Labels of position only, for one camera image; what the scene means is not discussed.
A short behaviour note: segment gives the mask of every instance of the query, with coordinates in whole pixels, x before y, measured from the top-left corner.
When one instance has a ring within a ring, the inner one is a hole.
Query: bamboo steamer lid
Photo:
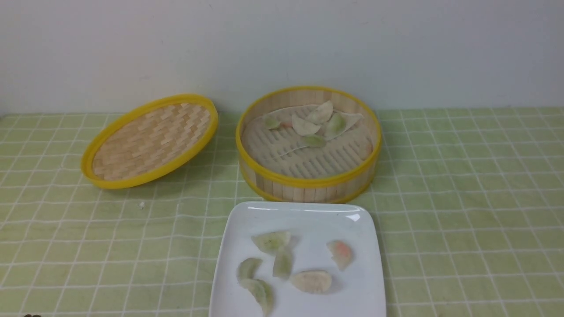
[[[218,125],[212,101],[198,95],[156,100],[105,128],[82,157],[93,184],[128,188],[164,176],[198,154]]]

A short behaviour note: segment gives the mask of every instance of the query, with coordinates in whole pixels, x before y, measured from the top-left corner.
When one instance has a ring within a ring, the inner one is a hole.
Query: yellow rim
[[[241,170],[241,175],[243,175],[243,179],[245,179],[245,181],[249,185],[249,187],[253,191],[255,191],[257,194],[259,194],[260,197],[262,197],[266,200],[270,200],[270,201],[284,201],[284,200],[277,198],[277,197],[274,197],[273,195],[270,195],[269,193],[267,193],[267,192],[263,191],[262,189],[258,188],[253,182],[250,181],[249,177],[245,173],[245,169],[243,169],[241,167],[241,165],[239,165],[239,169]],[[370,175],[370,179],[374,178],[375,175],[376,175],[376,169],[374,169],[374,172],[372,173],[372,175]],[[352,193],[352,194],[350,194],[346,197],[339,198],[337,200],[327,201],[326,204],[344,204],[344,203],[347,203],[347,202],[357,198],[361,193],[363,193],[370,186],[370,183],[371,182],[366,182],[366,184],[362,185],[362,187],[360,187],[354,193]]]
[[[274,173],[273,171],[264,168],[262,165],[257,163],[254,159],[252,159],[251,156],[243,148],[243,143],[241,142],[241,136],[240,136],[241,135],[241,126],[243,124],[243,119],[249,114],[249,112],[257,104],[259,104],[261,101],[263,101],[267,98],[270,98],[273,95],[276,95],[276,94],[279,94],[279,93],[284,93],[284,92],[290,91],[290,90],[302,90],[302,89],[325,90],[325,91],[330,91],[332,93],[338,93],[338,94],[341,94],[343,96],[346,96],[346,97],[354,100],[355,102],[357,102],[361,107],[363,107],[369,113],[371,118],[374,120],[376,127],[378,129],[378,140],[377,140],[376,148],[372,151],[372,153],[368,156],[368,158],[366,160],[364,160],[364,162],[362,162],[355,169],[350,170],[350,171],[343,173],[343,174],[339,174],[339,175],[335,175],[335,176],[327,177],[327,178],[302,179],[302,178],[289,177],[289,176],[286,176],[286,175]],[[352,95],[350,95],[350,94],[348,94],[344,91],[340,91],[340,90],[336,90],[336,89],[332,89],[332,88],[319,87],[319,86],[296,86],[296,87],[289,87],[289,88],[284,88],[284,89],[281,89],[281,90],[274,91],[272,93],[269,93],[269,94],[263,96],[262,98],[258,99],[253,104],[251,104],[250,107],[243,113],[243,115],[239,119],[239,123],[237,124],[237,129],[235,130],[235,141],[237,143],[237,149],[239,150],[239,153],[241,154],[241,157],[243,158],[243,160],[247,163],[247,165],[249,165],[249,167],[251,169],[256,171],[258,174],[262,175],[263,177],[268,178],[272,181],[276,181],[277,183],[280,183],[280,184],[283,184],[283,185],[288,185],[288,186],[293,186],[293,187],[302,187],[302,188],[314,188],[314,187],[319,187],[319,186],[329,187],[329,186],[341,184],[343,182],[346,182],[348,180],[355,178],[356,176],[360,175],[363,171],[365,171],[365,169],[368,168],[369,165],[376,160],[378,153],[380,152],[380,147],[381,147],[381,144],[382,144],[382,132],[381,132],[381,128],[380,128],[380,123],[378,122],[378,118],[376,117],[376,114],[374,114],[374,111],[372,111],[366,104],[364,104],[362,101],[360,101],[355,96],[352,96]]]
[[[145,174],[132,177],[129,179],[122,179],[122,180],[113,180],[108,181],[99,178],[94,174],[92,170],[92,163],[94,161],[94,156],[96,152],[102,146],[102,144],[117,130],[121,129],[124,125],[131,122],[132,120],[151,112],[157,108],[166,107],[171,104],[178,104],[178,103],[195,103],[204,108],[206,108],[210,112],[210,126],[208,130],[204,133],[202,138],[194,144],[192,148],[187,150],[185,153],[179,155],[174,160],[170,161],[169,163],[149,171]],[[170,96],[166,98],[162,98],[159,100],[155,100],[148,104],[145,104],[123,116],[121,116],[118,120],[114,123],[110,124],[106,127],[100,134],[92,140],[90,145],[86,148],[86,151],[82,155],[81,161],[81,170],[82,173],[86,178],[88,178],[93,184],[98,187],[106,188],[106,189],[120,189],[120,188],[128,188],[134,187],[141,184],[148,183],[152,180],[155,180],[159,177],[163,177],[164,175],[172,172],[173,170],[179,168],[183,164],[185,164],[188,160],[196,156],[205,146],[210,142],[212,139],[215,131],[217,130],[218,125],[218,114],[215,106],[211,100],[206,97],[199,96],[199,95],[191,95],[191,94],[184,94],[184,95],[176,95]]]

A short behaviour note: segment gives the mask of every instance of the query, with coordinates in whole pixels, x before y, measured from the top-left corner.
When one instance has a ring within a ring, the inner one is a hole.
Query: white square plate
[[[264,254],[251,236],[289,230],[292,234],[292,273],[322,269],[331,273],[328,294],[302,293],[289,281],[272,277],[274,257]],[[339,271],[327,242],[343,240],[351,246],[353,262]],[[263,259],[255,278],[274,290],[271,317],[384,317],[386,298],[382,261],[374,223],[358,206],[291,202],[244,202],[235,206],[219,249],[211,290],[210,317],[260,317],[252,295],[238,285],[236,270],[249,257]]]

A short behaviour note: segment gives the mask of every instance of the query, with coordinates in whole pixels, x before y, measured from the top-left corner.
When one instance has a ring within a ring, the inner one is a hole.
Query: steamed dumpling
[[[263,280],[244,279],[239,283],[248,290],[254,299],[261,306],[262,315],[267,317],[270,315],[274,307],[274,293],[272,288]]]
[[[302,137],[302,141],[309,147],[324,147],[327,144],[327,141],[325,141],[321,135],[317,134],[306,135]]]
[[[303,271],[290,277],[295,288],[304,293],[323,294],[331,287],[331,274],[322,270]]]
[[[278,249],[288,245],[290,242],[290,232],[270,232],[269,234],[253,236],[251,239],[260,251],[274,256]]]
[[[267,129],[269,130],[275,130],[278,129],[280,127],[281,122],[278,121],[276,118],[274,117],[266,117],[265,118],[265,126]]]
[[[259,265],[261,265],[262,260],[258,258],[248,258],[239,264],[237,268],[237,281],[241,282],[245,279],[254,278],[254,273],[257,271]]]
[[[327,123],[327,129],[325,131],[325,136],[327,138],[334,138],[345,131],[347,128],[347,122],[345,118],[340,113],[335,113],[331,120]]]
[[[310,114],[306,117],[306,120],[313,124],[322,124],[331,118],[332,113],[333,103],[331,100],[328,100],[310,112]]]
[[[331,241],[327,244],[327,248],[333,254],[333,261],[337,264],[339,270],[343,271],[349,266],[353,259],[353,253],[349,245],[343,241]]]
[[[319,131],[319,129],[321,129],[320,125],[313,124],[307,120],[304,120],[296,116],[296,114],[292,115],[292,127],[294,128],[294,131],[302,137],[310,134],[315,134],[317,133],[317,131]]]
[[[293,257],[290,250],[288,250],[288,248],[280,248],[274,258],[272,276],[287,280],[292,273],[292,262]]]

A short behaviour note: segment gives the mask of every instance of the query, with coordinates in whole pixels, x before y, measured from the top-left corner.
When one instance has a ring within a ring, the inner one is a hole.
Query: bamboo steamer base
[[[289,122],[292,115],[305,118],[315,108],[315,105],[288,107],[269,116]],[[291,127],[269,130],[263,117],[249,123],[242,140],[247,153],[263,167],[274,173],[305,179],[327,178],[351,171],[368,157],[373,148],[369,130],[362,120],[329,140],[324,147],[300,148],[301,137]]]
[[[304,118],[315,106],[295,106],[327,100],[333,102],[335,111],[361,115],[361,119],[324,147],[296,149],[300,137],[291,127],[268,130],[264,125],[263,116],[273,111],[282,122],[292,113]],[[353,199],[370,185],[381,148],[374,113],[356,98],[322,87],[295,87],[263,97],[243,115],[236,136],[244,179],[259,195],[277,201],[342,203]]]

